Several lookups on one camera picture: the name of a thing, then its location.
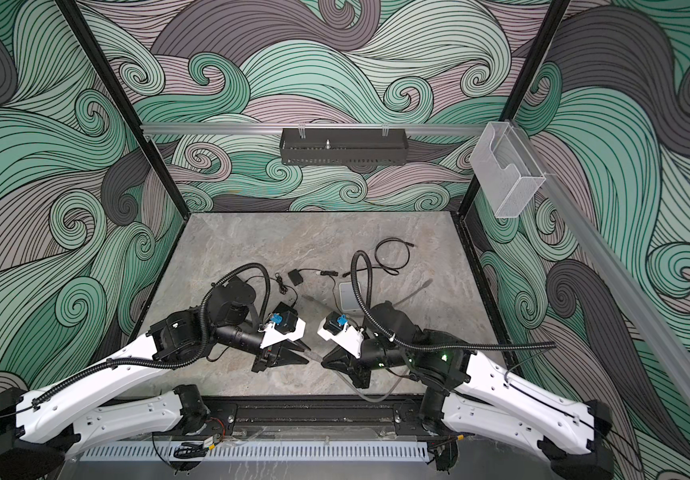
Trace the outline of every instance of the black metal frame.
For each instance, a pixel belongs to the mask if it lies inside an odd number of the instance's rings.
[[[457,230],[459,242],[463,245],[465,256],[467,257],[468,264],[470,265],[470,271],[473,274],[473,279],[475,280],[475,286],[478,288],[479,294],[481,295],[481,301],[484,304],[486,315],[489,316],[489,322],[492,324],[492,330],[494,330],[495,338],[499,343],[511,343],[510,335],[508,334],[508,330],[505,328],[503,317],[499,314],[497,300],[495,299],[492,290],[489,288],[489,282],[484,276],[484,269],[479,262],[479,257],[475,254],[473,241],[470,239],[468,227],[465,226],[463,217],[461,215],[457,214],[456,212],[449,213],[452,216],[452,222]],[[516,375],[521,376],[522,372],[520,367],[515,366],[519,362],[518,357],[515,356],[515,353],[504,350],[503,360],[505,360],[505,366],[507,368],[513,369],[513,372]]]
[[[421,394],[391,395],[379,403],[355,395],[202,398],[210,415],[225,425],[226,435],[235,437],[250,436],[263,429],[278,432],[286,427],[364,427],[380,437],[430,435],[418,417]]]
[[[518,112],[519,106],[526,96],[526,92],[529,91],[533,79],[540,70],[542,60],[548,52],[553,36],[559,29],[559,24],[564,18],[570,1],[571,0],[553,0],[548,7],[548,12],[542,19],[540,30],[537,32],[537,35],[532,41],[530,51],[526,55],[524,66],[521,72],[519,72],[518,78],[515,80],[513,91],[511,91],[508,101],[505,102],[505,107],[503,108],[502,114],[499,116],[499,121],[515,119],[515,114]],[[468,257],[470,270],[473,272],[475,284],[481,293],[481,300],[484,303],[484,308],[486,308],[486,313],[489,315],[489,321],[492,323],[497,341],[510,343],[503,317],[499,314],[496,299],[494,298],[492,290],[489,288],[489,282],[487,282],[484,276],[479,257],[475,254],[473,241],[470,239],[470,233],[464,222],[465,216],[470,212],[475,196],[479,193],[480,188],[481,183],[478,178],[474,177],[470,181],[470,185],[468,185],[463,201],[459,204],[459,209],[456,212],[452,212],[452,221],[457,229],[457,235],[459,236],[460,243],[463,245],[465,255]],[[509,368],[518,363],[518,358],[513,352],[503,352],[503,359],[505,360],[505,366]],[[520,367],[516,367],[514,371],[517,375],[522,375]]]
[[[129,334],[128,342],[134,341],[140,332],[140,328],[142,327],[142,322],[144,322],[145,316],[148,314],[148,310],[150,309],[150,304],[153,302],[153,299],[155,298],[155,293],[158,292],[158,286],[160,285],[160,281],[161,281],[161,279],[164,278],[164,274],[166,273],[167,268],[169,268],[169,263],[171,262],[171,257],[175,254],[175,250],[177,250],[177,245],[180,243],[180,238],[182,237],[183,232],[185,232],[185,227],[187,226],[188,221],[190,221],[190,217],[184,219],[182,222],[182,226],[180,226],[180,231],[177,234],[177,238],[175,238],[174,243],[171,245],[171,249],[169,250],[169,254],[166,256],[166,260],[164,260],[164,265],[160,268],[160,272],[158,272],[158,276],[156,276],[155,282],[153,283],[153,290],[150,291],[150,295],[148,296],[148,299],[145,301],[144,305],[142,306],[142,310],[140,311],[140,316],[139,316],[137,322],[134,324],[134,328],[131,329],[131,333]]]
[[[57,6],[59,7],[64,19],[70,25],[73,34],[78,39],[78,43],[86,53],[89,61],[94,66],[94,70],[100,77],[102,84],[108,89],[110,94],[110,99],[115,103],[115,106],[120,111],[120,116],[126,121],[126,124],[131,129],[131,133],[140,145],[140,149],[144,153],[145,157],[150,162],[150,166],[158,174],[158,178],[164,185],[167,193],[171,199],[175,202],[177,206],[177,211],[180,215],[187,220],[190,216],[190,210],[187,208],[185,203],[185,198],[182,197],[175,181],[172,180],[171,175],[166,168],[164,159],[161,158],[158,153],[158,149],[155,144],[147,140],[142,133],[140,125],[142,121],[137,115],[137,111],[134,110],[134,106],[131,104],[129,99],[124,93],[124,89],[120,86],[118,78],[113,73],[112,68],[110,68],[110,63],[108,59],[104,56],[100,44],[97,42],[97,38],[91,33],[88,23],[84,15],[81,14],[81,10],[78,8],[78,4],[75,0],[55,0]]]
[[[118,78],[112,72],[108,59],[104,56],[97,39],[92,34],[83,14],[81,14],[78,4],[75,0],[55,1],[57,2],[60,11],[64,15],[65,20],[70,25],[71,30],[78,39],[78,42],[81,44],[81,47],[89,58],[89,61],[94,66],[94,69],[100,77],[100,80],[108,89],[111,99],[115,102],[118,110],[120,110],[121,116],[134,134],[134,138],[139,143],[140,149],[143,150],[143,153],[150,162],[150,165],[155,170],[158,178],[160,178],[160,181],[167,190],[167,193],[175,202],[175,206],[177,206],[177,210],[179,211],[180,215],[182,215],[185,220],[180,233],[177,235],[177,240],[175,241],[171,252],[169,252],[168,257],[164,262],[164,267],[161,269],[161,272],[155,281],[155,287],[151,292],[150,297],[144,304],[144,307],[140,313],[140,319],[131,332],[129,338],[130,340],[133,340],[139,333],[139,329],[142,325],[145,314],[150,308],[150,303],[153,300],[156,290],[158,289],[161,278],[169,265],[172,254],[179,243],[182,232],[185,230],[185,226],[187,225],[187,221],[190,217],[190,211],[185,203],[185,199],[182,197],[181,192],[177,188],[177,185],[169,175],[166,164],[164,163],[164,159],[160,156],[160,152],[152,141],[145,138],[142,129],[140,128],[141,120],[139,119],[136,110],[134,110],[134,106],[126,97]],[[508,97],[508,101],[505,103],[505,107],[503,108],[503,112],[499,118],[500,121],[513,120],[515,117],[523,98],[526,96],[526,92],[532,84],[532,79],[537,75],[537,72],[540,69],[542,59],[545,57],[548,51],[551,40],[556,34],[556,30],[558,29],[569,4],[570,0],[553,0],[551,2],[548,12],[543,18],[542,24],[540,25],[540,30],[532,42],[532,46],[526,57],[526,62],[524,63],[524,66],[515,81],[513,91]],[[475,254],[473,242],[470,239],[470,234],[464,223],[465,216],[468,214],[471,206],[473,205],[473,200],[478,194],[479,188],[479,181],[474,177],[471,180],[467,191],[465,192],[465,196],[460,202],[459,209],[456,212],[450,211],[449,213],[452,216],[459,241],[465,251],[465,256],[468,259],[475,284],[481,294],[481,299],[489,316],[489,321],[492,323],[495,336],[499,342],[507,343],[510,342],[510,338],[507,329],[505,328],[505,323],[499,314],[496,300],[491,289],[489,288],[489,283],[486,281],[486,278],[483,274],[483,268],[479,262],[478,256]],[[506,366],[508,367],[513,367],[518,362],[515,354],[512,352],[503,352],[503,358]]]

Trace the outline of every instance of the aluminum rail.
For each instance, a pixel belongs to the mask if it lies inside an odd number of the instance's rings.
[[[526,134],[523,134],[522,140],[532,157],[539,161],[540,156]],[[676,338],[671,327],[657,311],[657,307],[633,279],[617,254],[577,207],[566,186],[543,165],[540,165],[540,168],[545,172],[546,178],[542,184],[542,190],[553,202],[556,211],[577,239],[577,243],[592,260],[593,266],[609,287],[609,292],[617,302],[620,311],[636,326],[690,407],[689,351]]]
[[[242,122],[158,122],[142,124],[145,136],[151,135],[281,135],[284,128],[373,128],[387,131],[402,128],[407,135],[449,137],[480,136],[486,124],[252,124]]]

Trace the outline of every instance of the wire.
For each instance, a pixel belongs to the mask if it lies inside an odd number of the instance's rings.
[[[407,261],[405,261],[403,263],[403,265],[389,266],[389,265],[383,264],[379,260],[379,254],[377,253],[379,248],[384,244],[388,244],[389,242],[398,242],[398,243],[403,244],[404,246],[407,247]],[[397,236],[391,236],[391,237],[380,240],[379,243],[377,244],[377,246],[374,247],[374,259],[377,262],[377,266],[373,266],[372,268],[384,270],[385,273],[388,275],[397,276],[399,274],[399,270],[401,270],[405,266],[409,265],[409,259],[412,257],[412,253],[409,251],[410,246],[414,246],[414,244],[407,242],[407,241],[404,241],[404,240],[401,240]],[[366,269],[367,268],[362,268],[362,269],[356,270],[356,272],[363,272]],[[350,274],[351,274],[350,272],[345,272],[343,274],[343,278],[349,276]]]
[[[247,278],[244,281],[248,282],[249,280],[252,280],[253,278],[263,278],[263,276],[262,275],[250,276],[249,278]],[[291,307],[294,308],[294,306],[297,304],[297,301],[300,299],[300,296],[297,294],[297,291],[294,289],[294,287],[292,285],[287,285],[286,283],[283,283],[283,278],[282,278],[281,274],[278,274],[278,273],[276,273],[276,275],[273,277],[272,280],[275,280],[276,283],[278,284],[278,292],[281,295],[286,295],[287,293],[289,293],[289,289],[291,289],[292,292],[294,292],[294,301],[291,304]]]
[[[35,406],[31,405],[30,407],[25,407],[22,410],[17,410],[16,412],[13,412],[13,413],[5,413],[4,415],[0,415],[0,418],[6,418],[6,417],[14,416],[14,415],[17,415],[19,413],[26,412],[27,410],[30,410],[31,408],[35,408]]]
[[[508,374],[509,374],[512,370],[515,370],[519,365],[521,365],[521,364],[523,364],[523,363],[526,363],[526,362],[528,362],[529,360],[532,360],[533,358],[535,358],[535,357],[537,357],[537,356],[542,355],[543,353],[547,352],[548,350],[550,350],[550,349],[545,349],[545,350],[541,350],[541,351],[539,351],[539,352],[537,352],[537,353],[532,353],[532,355],[528,356],[528,357],[526,358],[526,360],[522,360],[522,361],[516,363],[514,366],[509,367],[508,370],[505,370],[505,375],[503,376],[503,381],[504,381],[505,383],[507,383],[507,382],[508,382]]]
[[[184,442],[175,448],[173,455],[178,460],[187,460],[189,458],[205,457],[208,451],[209,448],[204,448],[203,443]]]
[[[206,360],[207,360],[208,362],[213,362],[213,363],[216,362],[217,360],[219,360],[219,359],[222,358],[222,356],[225,354],[225,352],[226,352],[229,348],[230,348],[230,346],[226,346],[226,347],[225,347],[225,350],[223,350],[219,355],[217,355],[217,358],[216,358],[216,359],[210,359],[210,358],[207,356],[207,357],[206,357]]]
[[[371,402],[371,403],[380,403],[380,402],[383,401],[385,398],[388,398],[388,397],[390,396],[390,394],[393,393],[393,390],[395,390],[396,387],[398,387],[398,384],[401,383],[401,380],[403,380],[403,378],[400,378],[400,379],[396,380],[396,382],[393,384],[393,386],[390,387],[390,390],[388,390],[388,393],[386,393],[385,395],[383,395],[383,396],[381,396],[381,397],[373,398],[373,397],[369,397],[369,396],[366,396],[366,395],[362,394],[362,393],[359,391],[359,389],[357,389],[356,386],[355,386],[354,384],[350,383],[350,382],[345,378],[345,375],[343,375],[342,373],[338,372],[337,370],[332,370],[332,372],[335,372],[335,373],[337,374],[337,376],[339,376],[340,379],[341,379],[343,382],[345,382],[345,385],[349,386],[350,389],[353,390],[353,391],[356,393],[356,395],[358,395],[359,397],[363,398],[363,399],[366,400],[367,402]]]
[[[333,276],[330,276],[329,278],[332,279],[332,298],[334,298],[334,306],[337,308],[337,312],[340,313],[340,315],[343,314],[342,310],[340,309],[340,304],[337,303],[337,294],[334,293],[334,289],[337,287],[337,281],[334,279]]]
[[[262,272],[262,275],[265,279],[265,296],[263,297],[262,300],[262,308],[260,310],[260,318],[264,319],[265,318],[265,312],[267,310],[267,302],[268,300],[271,299],[271,277],[267,273],[267,269],[265,266],[262,264],[246,264],[239,266],[235,270],[232,270],[230,273],[226,274],[222,278],[220,278],[216,283],[212,283],[211,288],[207,292],[207,294],[204,296],[204,299],[201,301],[201,304],[198,306],[198,311],[197,311],[197,319],[199,323],[199,327],[201,330],[201,340],[198,342],[198,351],[196,351],[195,355],[193,355],[190,359],[188,360],[180,360],[179,362],[171,362],[171,363],[166,363],[166,362],[156,362],[155,360],[150,360],[150,359],[141,359],[141,358],[134,358],[134,357],[124,357],[120,359],[109,359],[105,362],[102,363],[96,363],[86,369],[81,370],[78,373],[73,374],[72,376],[68,377],[67,379],[62,380],[60,383],[57,383],[56,385],[52,386],[49,390],[46,391],[46,393],[41,394],[40,396],[36,397],[33,399],[33,406],[37,406],[43,402],[48,401],[50,398],[52,398],[54,395],[56,395],[58,392],[61,392],[62,390],[68,388],[72,384],[76,383],[77,381],[81,379],[85,379],[86,377],[96,373],[100,372],[101,370],[104,369],[109,369],[109,368],[115,368],[120,365],[135,365],[135,366],[143,366],[143,367],[148,367],[148,368],[153,368],[153,369],[161,369],[161,370],[176,370],[184,366],[188,366],[191,363],[195,363],[196,360],[200,359],[206,350],[206,345],[207,345],[207,339],[209,338],[209,322],[207,319],[207,304],[209,302],[209,299],[212,296],[212,293],[215,292],[215,289],[218,286],[223,286],[228,280],[231,280],[233,277],[237,276],[241,272],[244,272],[246,270],[251,270],[253,268],[258,269],[260,272]]]
[[[552,408],[553,410],[556,410],[557,412],[562,413],[562,414],[564,414],[564,415],[567,416],[567,417],[570,417],[570,418],[574,418],[574,417],[575,417],[575,416],[569,414],[568,412],[564,412],[563,410],[561,410],[561,408],[556,408],[556,407],[554,407],[553,405],[550,405],[550,404],[547,403],[547,402],[543,402],[541,399],[539,399],[539,398],[537,398],[537,397],[535,397],[535,396],[532,396],[532,395],[530,395],[530,394],[527,393],[527,392],[524,392],[524,391],[523,391],[522,389],[520,389],[519,387],[513,385],[513,383],[509,383],[509,384],[508,384],[508,387],[515,389],[517,392],[523,393],[523,395],[526,395],[526,396],[528,396],[529,398],[532,398],[532,400],[534,400],[534,401],[536,401],[536,402],[538,402],[538,403],[542,403],[542,405],[544,405],[544,406],[546,406],[546,407],[548,407],[548,408]],[[604,435],[601,433],[601,431],[600,431],[598,428],[596,428],[596,427],[590,425],[589,423],[585,422],[585,421],[582,420],[582,419],[580,419],[580,423],[581,423],[582,425],[584,425],[584,426],[590,428],[590,429],[593,430],[594,432],[599,433],[602,437],[604,437]],[[617,432],[615,432],[614,430],[609,430],[609,432],[614,433],[615,435],[617,435],[617,438],[620,438],[623,442],[625,442],[626,444],[628,444],[628,447],[630,447],[631,450],[633,450],[634,452],[636,452],[636,457],[637,457],[637,459],[638,459],[638,465],[641,465],[641,466],[644,465],[644,462],[643,462],[642,459],[641,459],[641,454],[638,453],[638,449],[637,449],[636,447],[634,447],[627,439],[625,439],[625,438],[623,438],[622,436],[620,436],[620,434],[617,433]],[[632,466],[634,470],[636,470],[638,473],[643,473],[643,472],[644,472],[644,468],[642,468],[642,467],[637,467],[636,464],[633,463],[633,462],[631,462],[631,459],[630,459],[628,456],[626,456],[624,453],[622,453],[622,452],[620,451],[620,449],[617,448],[617,446],[616,446],[615,444],[613,444],[612,442],[609,441],[609,439],[604,438],[604,440],[607,442],[607,444],[608,444],[610,447],[612,447],[612,450],[614,450],[617,454],[619,454],[619,456],[621,456],[626,462],[628,462],[628,464],[630,464],[630,466]]]
[[[220,425],[222,425],[222,435],[220,436],[220,442],[222,442],[222,439],[225,438],[225,424],[222,422],[222,420],[220,420],[217,417],[209,417],[209,419],[214,420],[215,422],[219,422]]]
[[[412,379],[411,376],[408,376],[408,375],[399,375],[398,373],[394,372],[393,370],[391,370],[391,369],[389,369],[389,368],[387,368],[387,367],[385,368],[385,371],[387,371],[390,375],[397,376],[397,377],[401,377],[402,379],[410,379],[410,380]]]
[[[156,446],[155,446],[155,434],[156,434],[156,432],[150,432],[150,441],[153,442],[153,451],[155,452],[156,456],[158,456],[158,458],[160,458],[160,460],[161,460],[163,463],[165,463],[169,468],[171,468],[171,469],[174,470],[175,472],[179,472],[179,471],[180,471],[179,468],[177,468],[177,467],[171,465],[169,462],[167,462],[166,460],[164,460],[164,457],[160,456],[160,453],[158,452],[158,448],[156,448]]]
[[[367,264],[367,301],[364,302],[361,297],[361,292],[358,285],[358,261],[363,258]],[[543,350],[556,348],[556,342],[538,342],[538,343],[516,343],[516,344],[487,344],[487,343],[442,343],[439,345],[416,345],[414,343],[407,343],[396,338],[396,333],[391,332],[389,329],[382,326],[377,319],[372,315],[369,306],[371,285],[372,285],[372,262],[369,259],[369,255],[363,250],[359,250],[353,255],[353,259],[350,261],[350,282],[353,284],[353,294],[356,297],[356,302],[361,307],[361,311],[364,316],[371,320],[371,322],[377,326],[377,328],[398,346],[402,346],[407,350],[413,350],[416,352],[438,352],[441,350],[467,350],[467,351],[477,351],[477,350]]]

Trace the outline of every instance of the clear acrylic holder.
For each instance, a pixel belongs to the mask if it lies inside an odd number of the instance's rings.
[[[496,218],[519,216],[545,181],[526,132],[507,121],[486,125],[470,165]]]

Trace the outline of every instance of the small black box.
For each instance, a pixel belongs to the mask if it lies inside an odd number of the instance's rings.
[[[287,274],[287,276],[289,277],[289,280],[292,281],[292,284],[293,284],[294,286],[297,286],[297,285],[299,285],[300,283],[303,282],[303,280],[302,280],[302,274],[301,274],[300,271],[297,270],[297,269],[294,269],[293,271],[289,272],[289,273]]]
[[[285,165],[403,165],[409,141],[402,128],[383,135],[379,128],[284,128],[281,162]]]

